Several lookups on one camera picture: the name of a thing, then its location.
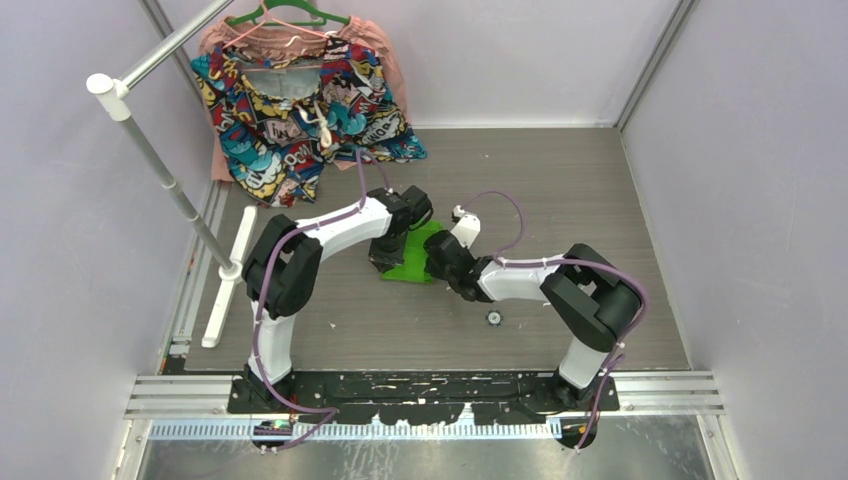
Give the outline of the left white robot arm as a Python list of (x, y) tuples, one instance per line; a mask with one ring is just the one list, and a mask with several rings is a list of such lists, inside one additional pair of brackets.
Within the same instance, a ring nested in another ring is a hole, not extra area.
[(408, 236), (433, 213), (428, 195), (416, 186), (402, 193), (371, 190), (354, 204), (312, 219), (274, 217), (248, 255), (243, 279), (253, 311), (254, 336), (248, 366), (259, 380), (252, 398), (269, 413), (292, 397), (284, 380), (292, 372), (291, 344), (297, 314), (312, 297), (319, 268), (361, 242), (380, 273), (404, 264)]

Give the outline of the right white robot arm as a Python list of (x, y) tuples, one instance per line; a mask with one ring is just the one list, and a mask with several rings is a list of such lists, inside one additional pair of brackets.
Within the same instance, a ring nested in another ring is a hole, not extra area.
[(476, 257), (443, 230), (424, 242), (424, 250), (426, 271), (466, 301), (532, 300), (556, 311), (572, 335), (554, 386), (567, 410), (592, 400), (598, 373), (649, 308), (646, 289), (586, 244), (550, 258)]

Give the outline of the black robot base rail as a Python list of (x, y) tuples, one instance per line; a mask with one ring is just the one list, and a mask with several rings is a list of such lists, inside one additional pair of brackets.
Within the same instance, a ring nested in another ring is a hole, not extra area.
[(268, 389), (250, 370), (231, 384), (230, 414), (289, 413), (285, 397), (304, 407), (300, 417), (314, 423), (327, 408), (338, 424), (380, 420), (411, 426), (449, 425), (470, 409), (477, 425), (542, 423), (549, 416), (594, 408), (620, 407), (613, 379), (596, 379), (576, 391), (548, 371), (294, 371)]

